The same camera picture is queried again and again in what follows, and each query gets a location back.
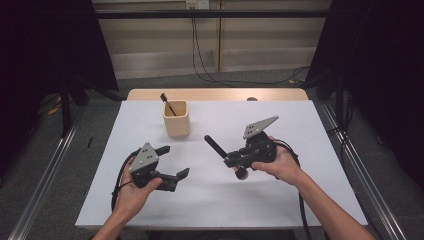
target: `human hand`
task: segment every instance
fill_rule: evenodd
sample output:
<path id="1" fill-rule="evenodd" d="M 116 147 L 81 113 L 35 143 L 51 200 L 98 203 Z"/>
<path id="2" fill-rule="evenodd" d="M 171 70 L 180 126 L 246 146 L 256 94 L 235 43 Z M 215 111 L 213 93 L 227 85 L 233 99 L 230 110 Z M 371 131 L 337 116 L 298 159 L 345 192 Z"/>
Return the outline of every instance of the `human hand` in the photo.
<path id="1" fill-rule="evenodd" d="M 130 159 L 125 165 L 121 179 L 121 186 L 123 184 L 125 184 L 125 186 L 122 186 L 119 192 L 115 209 L 112 213 L 124 218 L 126 221 L 131 220 L 138 212 L 140 212 L 146 203 L 149 194 L 162 183 L 162 179 L 155 178 L 152 179 L 145 187 L 138 188 L 133 182 L 131 182 L 133 177 L 129 171 L 129 167 L 134 159 L 135 157 Z"/>
<path id="2" fill-rule="evenodd" d="M 273 162 L 253 162 L 252 168 L 273 175 L 290 185 L 296 185 L 297 179 L 304 173 L 299 165 L 297 165 L 290 152 L 280 146 L 277 146 L 277 156 Z"/>

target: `forearm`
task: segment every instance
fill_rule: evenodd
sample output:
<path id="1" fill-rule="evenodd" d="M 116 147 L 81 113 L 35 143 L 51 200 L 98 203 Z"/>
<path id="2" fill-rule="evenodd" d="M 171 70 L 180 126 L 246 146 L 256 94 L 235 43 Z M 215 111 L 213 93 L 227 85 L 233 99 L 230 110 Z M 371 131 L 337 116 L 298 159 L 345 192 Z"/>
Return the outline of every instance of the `forearm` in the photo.
<path id="1" fill-rule="evenodd" d="M 335 203 L 306 173 L 295 185 L 331 239 L 374 239 L 372 235 Z"/>
<path id="2" fill-rule="evenodd" d="M 116 240 L 127 222 L 128 220 L 119 214 L 110 215 L 93 240 Z"/>

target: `white wall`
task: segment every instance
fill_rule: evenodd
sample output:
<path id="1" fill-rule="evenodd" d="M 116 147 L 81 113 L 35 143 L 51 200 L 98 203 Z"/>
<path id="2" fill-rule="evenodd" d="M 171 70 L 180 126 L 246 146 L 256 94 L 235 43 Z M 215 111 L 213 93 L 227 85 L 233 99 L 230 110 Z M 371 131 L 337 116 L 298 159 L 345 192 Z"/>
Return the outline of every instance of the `white wall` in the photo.
<path id="1" fill-rule="evenodd" d="M 210 0 L 210 7 L 311 10 L 328 9 L 330 2 Z M 93 3 L 97 10 L 182 10 L 186 7 L 185 1 L 176 0 L 93 0 Z M 191 19 L 99 21 L 119 79 L 194 73 Z M 209 72 L 307 66 L 312 61 L 323 24 L 324 19 L 314 18 L 196 19 L 202 59 Z M 196 66 L 201 66 L 197 55 Z"/>

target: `white table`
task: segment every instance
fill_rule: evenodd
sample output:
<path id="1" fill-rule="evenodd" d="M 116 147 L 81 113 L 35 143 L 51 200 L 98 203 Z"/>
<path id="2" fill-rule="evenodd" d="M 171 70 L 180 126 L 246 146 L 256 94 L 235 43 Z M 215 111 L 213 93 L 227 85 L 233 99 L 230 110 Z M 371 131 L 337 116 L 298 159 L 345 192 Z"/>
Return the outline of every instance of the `white table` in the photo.
<path id="1" fill-rule="evenodd" d="M 189 101 L 191 133 L 183 139 L 166 134 L 163 103 L 126 101 L 109 138 L 76 226 L 100 228 L 110 215 L 110 197 L 124 159 L 145 142 L 170 145 L 157 170 L 175 175 L 190 167 L 175 192 L 154 191 L 128 223 L 145 230 L 293 229 L 302 226 L 297 191 L 263 172 L 249 169 L 238 180 L 203 140 L 211 135 L 229 152 L 244 145 L 246 124 L 274 115 L 265 132 L 289 143 L 302 168 L 342 208 L 367 224 L 311 101 Z M 310 226 L 320 225 L 306 207 Z"/>

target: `pen holder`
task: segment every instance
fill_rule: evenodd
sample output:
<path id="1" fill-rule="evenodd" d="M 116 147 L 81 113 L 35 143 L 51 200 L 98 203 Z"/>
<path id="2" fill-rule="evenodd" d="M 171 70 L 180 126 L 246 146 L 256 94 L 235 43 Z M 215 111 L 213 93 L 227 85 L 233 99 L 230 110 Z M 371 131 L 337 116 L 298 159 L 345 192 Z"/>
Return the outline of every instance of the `pen holder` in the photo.
<path id="1" fill-rule="evenodd" d="M 171 105 L 176 116 L 174 116 L 169 105 Z M 166 103 L 163 108 L 163 120 L 168 136 L 178 138 L 190 134 L 190 116 L 186 101 L 169 101 Z"/>

